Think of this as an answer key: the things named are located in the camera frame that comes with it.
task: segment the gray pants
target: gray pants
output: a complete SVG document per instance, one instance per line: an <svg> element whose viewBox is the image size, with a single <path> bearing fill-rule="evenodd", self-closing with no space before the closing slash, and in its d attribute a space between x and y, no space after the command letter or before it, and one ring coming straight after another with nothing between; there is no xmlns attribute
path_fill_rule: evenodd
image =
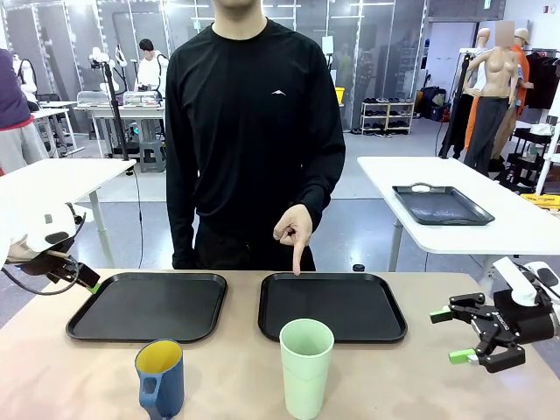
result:
<svg viewBox="0 0 560 420"><path fill-rule="evenodd" d="M4 173L49 157L35 124L0 131L0 168Z"/></svg>
<svg viewBox="0 0 560 420"><path fill-rule="evenodd" d="M482 96L479 99L471 143L465 156L465 165L482 175L488 176L494 138L506 111L508 111L508 98Z"/></svg>

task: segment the hand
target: hand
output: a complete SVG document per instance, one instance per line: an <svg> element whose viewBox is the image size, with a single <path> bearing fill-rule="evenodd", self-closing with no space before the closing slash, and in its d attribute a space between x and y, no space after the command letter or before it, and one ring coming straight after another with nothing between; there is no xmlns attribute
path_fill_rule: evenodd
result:
<svg viewBox="0 0 560 420"><path fill-rule="evenodd" d="M301 269L301 255L309 245L312 237L313 222L312 217L303 204L296 204L286 210L280 221L274 227L274 239L283 245L294 247L293 270L299 276Z"/></svg>
<svg viewBox="0 0 560 420"><path fill-rule="evenodd" d="M481 90L473 89L471 87L469 87L465 92L468 95L473 96L475 98L478 98L479 96L482 96L482 91Z"/></svg>

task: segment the light green tumbler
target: light green tumbler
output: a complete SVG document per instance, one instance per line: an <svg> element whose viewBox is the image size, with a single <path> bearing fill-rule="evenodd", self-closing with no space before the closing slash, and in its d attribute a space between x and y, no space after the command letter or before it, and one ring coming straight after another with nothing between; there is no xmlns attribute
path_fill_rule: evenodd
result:
<svg viewBox="0 0 560 420"><path fill-rule="evenodd" d="M280 332L286 409L297 420L321 411L333 344L333 332L315 319L295 319Z"/></svg>

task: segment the cup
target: cup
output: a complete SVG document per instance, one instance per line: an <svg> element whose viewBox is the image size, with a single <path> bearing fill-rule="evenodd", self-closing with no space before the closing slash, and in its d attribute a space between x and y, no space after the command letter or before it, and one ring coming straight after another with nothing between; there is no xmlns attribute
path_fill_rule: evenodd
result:
<svg viewBox="0 0 560 420"><path fill-rule="evenodd" d="M172 339L153 341L135 360L140 378L140 405L150 420L176 416L183 406L183 349Z"/></svg>
<svg viewBox="0 0 560 420"><path fill-rule="evenodd" d="M315 319L293 320L280 331L286 409L297 420L321 411L333 345L333 332Z"/></svg>

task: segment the black hair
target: black hair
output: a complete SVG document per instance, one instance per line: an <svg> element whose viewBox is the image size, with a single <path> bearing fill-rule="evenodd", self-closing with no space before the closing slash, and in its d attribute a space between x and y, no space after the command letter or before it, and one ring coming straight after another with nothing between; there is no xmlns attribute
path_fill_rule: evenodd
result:
<svg viewBox="0 0 560 420"><path fill-rule="evenodd" d="M147 38L141 40L140 44L138 44L138 46L140 47L140 49L142 51L154 51L153 43Z"/></svg>

